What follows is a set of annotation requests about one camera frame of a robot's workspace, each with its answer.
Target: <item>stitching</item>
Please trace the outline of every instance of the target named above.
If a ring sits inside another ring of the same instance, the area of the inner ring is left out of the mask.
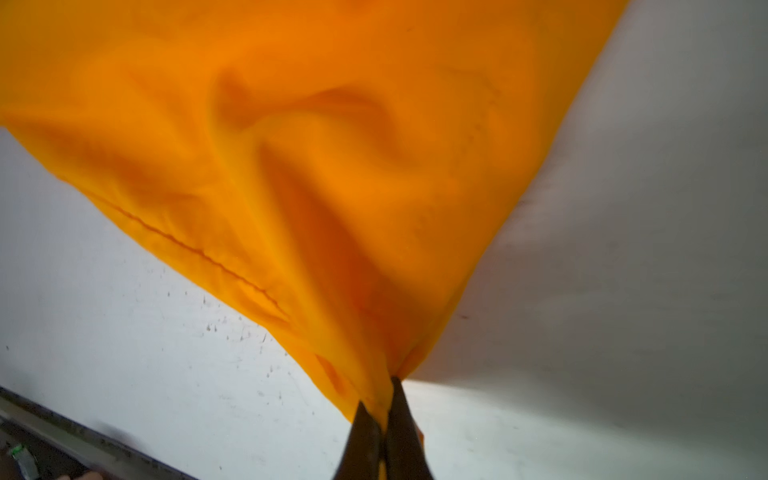
[[[193,247],[190,247],[189,245],[186,245],[185,243],[181,242],[180,240],[178,240],[177,238],[173,237],[173,236],[172,236],[172,235],[170,235],[169,233],[165,233],[165,232],[164,232],[164,231],[162,231],[162,230],[159,230],[159,229],[157,229],[157,228],[155,228],[155,227],[152,227],[150,224],[148,224],[148,223],[144,222],[144,221],[143,221],[141,218],[139,218],[139,217],[137,217],[137,216],[135,216],[135,215],[133,215],[133,214],[131,214],[131,213],[127,212],[126,210],[123,210],[122,208],[118,207],[117,205],[113,204],[112,202],[109,202],[109,201],[105,200],[104,198],[101,198],[101,197],[99,197],[98,195],[94,195],[93,193],[91,193],[91,192],[89,192],[89,191],[85,191],[85,190],[84,190],[84,193],[86,193],[86,194],[87,194],[89,197],[93,197],[93,198],[96,198],[96,199],[98,199],[100,202],[103,202],[104,204],[107,204],[109,207],[111,207],[111,208],[113,208],[114,210],[116,210],[117,212],[119,212],[119,213],[121,213],[121,214],[125,215],[127,218],[129,218],[129,219],[131,219],[131,220],[133,220],[133,221],[137,222],[139,225],[141,225],[141,226],[142,226],[142,227],[144,227],[145,229],[149,230],[150,232],[152,232],[152,233],[156,233],[156,234],[158,234],[158,235],[162,236],[163,238],[165,238],[166,240],[169,240],[170,242],[173,242],[173,243],[175,243],[175,244],[176,244],[176,245],[178,245],[179,247],[182,247],[182,248],[184,248],[185,250],[187,250],[187,251],[189,251],[189,252],[191,252],[191,253],[195,253],[196,255],[198,255],[198,256],[200,256],[200,257],[203,257],[205,260],[207,260],[208,262],[212,263],[213,265],[215,265],[215,266],[218,266],[218,267],[219,267],[219,268],[221,268],[221,269],[222,269],[222,270],[223,270],[225,273],[228,273],[229,275],[231,275],[231,276],[235,277],[236,279],[238,279],[238,280],[240,280],[241,282],[245,283],[246,285],[250,286],[251,288],[253,288],[253,289],[254,289],[254,290],[256,290],[257,292],[260,292],[260,293],[262,293],[262,294],[263,294],[263,295],[266,297],[266,299],[267,299],[267,300],[269,300],[269,301],[270,301],[270,302],[271,302],[271,303],[272,303],[272,304],[275,306],[275,308],[277,308],[277,310],[278,310],[280,313],[282,313],[284,316],[288,317],[288,314],[287,314],[287,313],[285,313],[285,311],[283,311],[283,309],[282,309],[282,308],[280,308],[280,305],[277,303],[277,300],[275,300],[273,297],[271,297],[271,296],[270,296],[270,295],[269,295],[269,294],[266,292],[266,290],[265,290],[265,289],[263,289],[263,288],[259,288],[258,286],[256,286],[254,283],[250,282],[250,281],[249,281],[248,279],[246,279],[245,277],[243,277],[243,276],[241,276],[241,275],[239,275],[239,274],[237,274],[237,273],[233,272],[232,270],[230,270],[230,269],[226,268],[226,267],[225,267],[224,265],[222,265],[221,263],[217,262],[216,260],[214,260],[214,259],[210,258],[208,255],[206,255],[206,254],[205,254],[205,252],[203,252],[202,250],[199,250],[199,249],[197,249],[197,248],[193,248]],[[286,321],[285,319],[279,319],[279,320],[280,320],[281,322],[287,323],[287,321]]]

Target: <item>seam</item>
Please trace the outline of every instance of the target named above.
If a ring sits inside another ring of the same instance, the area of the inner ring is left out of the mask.
[[[83,190],[83,191],[89,197],[93,197],[93,198],[99,200],[100,202],[108,205],[113,210],[115,210],[115,211],[119,212],[120,214],[124,215],[126,218],[135,221],[136,223],[141,225],[144,229],[149,230],[152,233],[156,233],[157,235],[162,236],[166,240],[169,240],[170,242],[175,243],[179,247],[184,248],[186,251],[194,253],[194,254],[198,255],[199,257],[204,258],[209,263],[211,263],[214,266],[217,266],[220,269],[222,269],[225,273],[235,277],[236,279],[238,279],[239,281],[241,281],[241,282],[245,283],[246,285],[250,286],[251,288],[253,288],[257,292],[262,293],[266,297],[266,299],[269,300],[275,306],[275,308],[277,308],[277,310],[280,313],[282,313],[285,317],[288,317],[287,313],[285,313],[285,311],[282,308],[280,308],[280,305],[277,303],[277,300],[275,300],[273,297],[271,297],[266,292],[265,289],[259,288],[256,284],[254,284],[253,282],[249,281],[244,276],[239,275],[238,273],[233,272],[231,269],[227,268],[222,263],[219,263],[216,260],[214,260],[211,257],[209,257],[208,255],[206,255],[205,252],[203,252],[202,250],[190,247],[189,245],[186,245],[184,242],[178,240],[176,237],[170,235],[169,233],[165,233],[164,231],[159,230],[156,227],[152,227],[149,223],[143,221],[140,217],[137,217],[136,215],[133,215],[130,212],[127,212],[126,210],[123,210],[122,208],[118,207],[117,205],[113,204],[110,201],[105,200],[102,197],[99,197],[98,195],[95,195],[95,194],[93,194],[93,193],[91,193],[89,191],[86,191],[86,190]],[[280,319],[280,321],[282,321],[283,323],[287,323],[287,321],[285,319]]]

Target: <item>white surface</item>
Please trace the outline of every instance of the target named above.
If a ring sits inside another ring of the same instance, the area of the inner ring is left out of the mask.
[[[630,6],[406,383],[438,480],[768,478],[765,25]],[[330,478],[349,426],[263,329],[0,158],[0,384],[202,480]]]

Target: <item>yellow cloth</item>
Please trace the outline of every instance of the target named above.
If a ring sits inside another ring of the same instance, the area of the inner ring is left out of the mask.
[[[624,3],[3,0],[0,124],[386,426]]]

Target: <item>orange garment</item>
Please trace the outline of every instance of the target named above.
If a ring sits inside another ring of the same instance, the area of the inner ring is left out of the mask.
[[[0,124],[383,425],[625,0],[4,0]]]

